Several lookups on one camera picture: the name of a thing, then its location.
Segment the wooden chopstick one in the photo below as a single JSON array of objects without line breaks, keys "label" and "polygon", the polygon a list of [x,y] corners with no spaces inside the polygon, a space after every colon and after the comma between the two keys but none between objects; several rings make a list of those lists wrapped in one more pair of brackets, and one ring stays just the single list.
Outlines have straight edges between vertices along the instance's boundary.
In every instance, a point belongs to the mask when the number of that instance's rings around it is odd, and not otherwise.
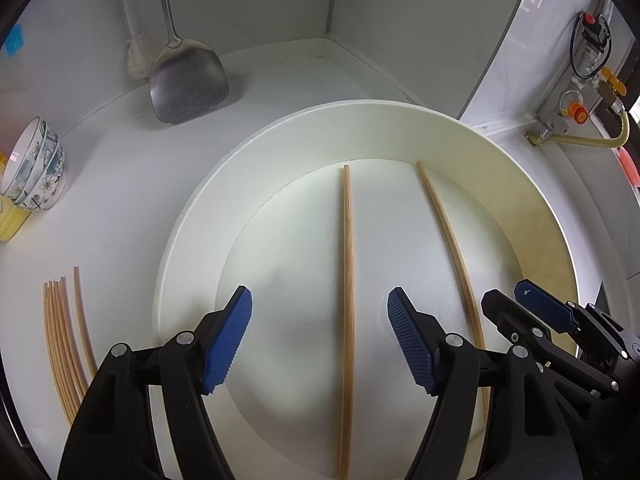
[{"label": "wooden chopstick one", "polygon": [[442,230],[442,235],[446,240],[452,265],[454,266],[454,272],[456,272],[466,324],[469,326],[474,344],[477,348],[485,350],[486,338],[483,324],[480,320],[480,309],[476,302],[468,268],[466,267],[457,237],[454,235],[454,229],[451,226],[444,206],[442,206],[442,201],[437,193],[436,186],[432,182],[422,162],[416,163],[416,171],[418,172],[425,188],[425,192],[431,201],[438,224]]}]

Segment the wooden chopstick two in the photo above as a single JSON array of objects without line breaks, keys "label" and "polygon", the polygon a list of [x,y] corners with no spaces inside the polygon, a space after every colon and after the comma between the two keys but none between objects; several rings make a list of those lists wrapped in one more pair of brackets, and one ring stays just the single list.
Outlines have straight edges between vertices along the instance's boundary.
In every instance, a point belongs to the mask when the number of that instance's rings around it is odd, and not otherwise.
[{"label": "wooden chopstick two", "polygon": [[342,174],[343,191],[343,373],[341,403],[340,452],[337,478],[348,479],[352,449],[352,409],[354,408],[355,369],[355,237],[352,213],[352,174],[345,165]]}]

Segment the wooden chopstick four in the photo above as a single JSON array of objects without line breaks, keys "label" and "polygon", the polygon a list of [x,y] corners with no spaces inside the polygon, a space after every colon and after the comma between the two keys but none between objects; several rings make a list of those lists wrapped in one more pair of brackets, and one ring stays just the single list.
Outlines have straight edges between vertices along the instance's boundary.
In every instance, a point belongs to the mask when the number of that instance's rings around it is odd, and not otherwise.
[{"label": "wooden chopstick four", "polygon": [[62,278],[60,278],[60,298],[62,302],[63,324],[66,333],[66,341],[68,345],[68,351],[70,352],[70,360],[72,361],[74,382],[75,386],[77,387],[78,396],[82,399],[88,390],[88,382],[85,370],[81,364],[74,334],[73,322],[72,318],[70,317],[70,298],[68,298],[67,282],[65,276],[62,276]]}]

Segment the wooden chopstick three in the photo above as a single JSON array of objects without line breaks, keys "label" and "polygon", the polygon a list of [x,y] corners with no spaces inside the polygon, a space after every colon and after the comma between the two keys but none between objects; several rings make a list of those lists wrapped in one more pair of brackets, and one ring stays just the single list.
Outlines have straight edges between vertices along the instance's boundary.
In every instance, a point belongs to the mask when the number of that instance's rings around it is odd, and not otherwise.
[{"label": "wooden chopstick three", "polygon": [[88,330],[84,297],[82,296],[81,289],[80,270],[78,266],[73,267],[73,288],[82,348],[84,348],[85,351],[85,358],[89,373],[91,376],[94,376],[98,371],[98,366],[96,365],[96,357],[94,356],[93,346]]}]

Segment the wooden chopstick five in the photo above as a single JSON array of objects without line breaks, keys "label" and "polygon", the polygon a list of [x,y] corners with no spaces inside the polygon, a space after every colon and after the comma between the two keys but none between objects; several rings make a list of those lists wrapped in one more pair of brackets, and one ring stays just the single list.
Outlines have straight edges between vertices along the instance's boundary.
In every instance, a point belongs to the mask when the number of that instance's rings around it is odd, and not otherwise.
[{"label": "wooden chopstick five", "polygon": [[73,385],[73,398],[76,406],[81,404],[86,392],[87,382],[85,372],[79,359],[79,353],[73,333],[73,325],[70,320],[70,309],[68,308],[68,296],[66,292],[65,278],[61,281],[53,282],[54,298],[58,309],[58,324],[62,334],[62,343],[68,365],[68,374]]}]

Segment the wooden chopstick six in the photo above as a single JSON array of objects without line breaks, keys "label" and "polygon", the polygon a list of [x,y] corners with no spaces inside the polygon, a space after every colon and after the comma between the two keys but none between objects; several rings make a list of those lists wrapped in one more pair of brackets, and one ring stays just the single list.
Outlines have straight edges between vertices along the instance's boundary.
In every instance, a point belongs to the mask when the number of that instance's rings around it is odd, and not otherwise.
[{"label": "wooden chopstick six", "polygon": [[70,414],[75,417],[77,414],[80,397],[78,396],[77,387],[74,382],[74,373],[72,367],[72,361],[70,360],[70,352],[68,351],[68,345],[66,341],[66,333],[63,324],[63,312],[62,302],[60,298],[60,286],[58,282],[50,281],[51,289],[51,301],[52,301],[52,313],[53,313],[53,326],[54,326],[54,340],[58,347],[58,354],[60,355],[60,367],[61,374],[65,382],[67,389],[67,404],[70,406]]}]

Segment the large cream round basin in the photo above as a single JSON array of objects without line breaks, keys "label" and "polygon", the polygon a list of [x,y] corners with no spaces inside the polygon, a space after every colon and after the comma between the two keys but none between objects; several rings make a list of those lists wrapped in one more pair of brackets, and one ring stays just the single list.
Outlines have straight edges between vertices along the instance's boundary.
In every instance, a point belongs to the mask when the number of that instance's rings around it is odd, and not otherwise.
[{"label": "large cream round basin", "polygon": [[528,278],[577,300],[575,260],[547,197],[497,144],[422,107],[316,106],[256,132],[195,190],[160,264],[154,330],[196,325],[245,286],[253,312],[205,405],[239,479],[332,479],[342,382],[343,211],[352,210],[355,401],[350,474],[399,479],[435,401],[387,316],[395,287],[469,337],[457,273],[420,178],[445,206],[472,289]]}]

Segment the pink soap dish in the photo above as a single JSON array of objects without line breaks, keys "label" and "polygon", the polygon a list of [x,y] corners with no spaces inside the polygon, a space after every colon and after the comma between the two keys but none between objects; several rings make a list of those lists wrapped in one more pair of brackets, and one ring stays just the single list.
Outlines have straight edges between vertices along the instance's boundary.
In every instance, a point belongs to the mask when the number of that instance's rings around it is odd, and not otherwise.
[{"label": "pink soap dish", "polygon": [[630,184],[635,188],[638,188],[640,186],[640,174],[634,160],[626,148],[618,149],[618,160],[620,161],[620,166],[622,166]]}]

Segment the gas valve with pipe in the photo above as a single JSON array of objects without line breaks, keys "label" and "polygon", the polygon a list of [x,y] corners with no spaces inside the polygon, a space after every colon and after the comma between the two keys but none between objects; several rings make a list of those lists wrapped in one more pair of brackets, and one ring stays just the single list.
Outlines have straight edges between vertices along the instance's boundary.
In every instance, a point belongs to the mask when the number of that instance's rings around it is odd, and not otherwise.
[{"label": "gas valve with pipe", "polygon": [[[580,12],[570,33],[568,79],[561,90],[550,94],[539,110],[539,128],[526,134],[530,144],[547,142],[621,148],[630,137],[630,120],[622,101],[627,88],[608,67],[613,50],[608,17],[602,13]],[[612,138],[574,136],[570,129],[591,120],[591,102],[601,99],[620,120],[620,133]]]}]

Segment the bottom floral ceramic bowl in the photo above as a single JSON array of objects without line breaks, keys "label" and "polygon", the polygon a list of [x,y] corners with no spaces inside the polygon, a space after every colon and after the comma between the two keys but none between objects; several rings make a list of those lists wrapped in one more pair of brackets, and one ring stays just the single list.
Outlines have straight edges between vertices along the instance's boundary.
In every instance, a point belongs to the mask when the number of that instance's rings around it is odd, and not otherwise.
[{"label": "bottom floral ceramic bowl", "polygon": [[63,191],[65,178],[66,155],[64,148],[59,145],[32,190],[17,207],[27,211],[50,209]]}]

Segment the yellow dish soap bottle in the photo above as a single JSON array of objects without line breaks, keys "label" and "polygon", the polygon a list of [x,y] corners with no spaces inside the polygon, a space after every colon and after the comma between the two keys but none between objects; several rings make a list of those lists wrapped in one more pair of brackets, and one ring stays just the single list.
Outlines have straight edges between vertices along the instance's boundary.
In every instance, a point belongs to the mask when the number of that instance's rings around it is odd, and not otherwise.
[{"label": "yellow dish soap bottle", "polygon": [[6,196],[0,196],[0,240],[8,242],[21,229],[30,212],[12,203]]}]

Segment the stainless steel spatula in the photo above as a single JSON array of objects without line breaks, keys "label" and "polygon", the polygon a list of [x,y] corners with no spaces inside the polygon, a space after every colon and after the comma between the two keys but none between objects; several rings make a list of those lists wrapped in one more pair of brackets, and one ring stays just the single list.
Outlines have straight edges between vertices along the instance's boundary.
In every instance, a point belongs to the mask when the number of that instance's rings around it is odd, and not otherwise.
[{"label": "stainless steel spatula", "polygon": [[160,0],[167,44],[149,76],[152,109],[163,124],[177,125],[212,112],[228,98],[230,86],[216,52],[203,41],[178,35],[170,0]]}]

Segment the middle floral ceramic bowl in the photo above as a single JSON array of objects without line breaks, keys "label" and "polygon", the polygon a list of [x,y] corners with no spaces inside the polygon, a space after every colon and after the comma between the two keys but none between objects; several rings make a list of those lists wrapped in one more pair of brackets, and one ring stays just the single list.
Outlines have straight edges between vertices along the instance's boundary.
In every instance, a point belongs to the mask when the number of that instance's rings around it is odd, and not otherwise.
[{"label": "middle floral ceramic bowl", "polygon": [[32,190],[37,179],[42,175],[43,170],[45,170],[46,167],[48,166],[48,163],[50,162],[52,155],[54,154],[57,148],[58,148],[58,136],[47,129],[46,137],[42,142],[42,147],[37,157],[35,167],[26,181],[24,190],[20,193],[19,196],[17,196],[15,200],[13,200],[14,203],[16,204],[21,203],[21,201],[24,200],[27,194]]}]

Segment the top floral ceramic bowl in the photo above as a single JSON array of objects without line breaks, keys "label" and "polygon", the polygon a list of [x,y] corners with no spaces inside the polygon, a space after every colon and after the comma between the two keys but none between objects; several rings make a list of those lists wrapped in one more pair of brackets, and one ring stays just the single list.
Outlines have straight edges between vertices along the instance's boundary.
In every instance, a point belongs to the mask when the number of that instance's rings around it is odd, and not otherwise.
[{"label": "top floral ceramic bowl", "polygon": [[1,181],[1,194],[15,200],[24,190],[26,181],[35,167],[42,142],[46,137],[46,123],[34,118],[23,130],[9,156]]}]

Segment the blue silicone brush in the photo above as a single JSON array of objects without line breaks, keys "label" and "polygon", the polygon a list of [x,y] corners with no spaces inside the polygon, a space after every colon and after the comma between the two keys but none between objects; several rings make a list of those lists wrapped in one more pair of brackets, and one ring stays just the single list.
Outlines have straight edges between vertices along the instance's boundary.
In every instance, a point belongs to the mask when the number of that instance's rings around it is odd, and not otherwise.
[{"label": "blue silicone brush", "polygon": [[6,52],[8,58],[13,58],[24,47],[24,35],[21,24],[15,24],[9,35],[6,36],[6,41],[2,44],[2,49]]}]

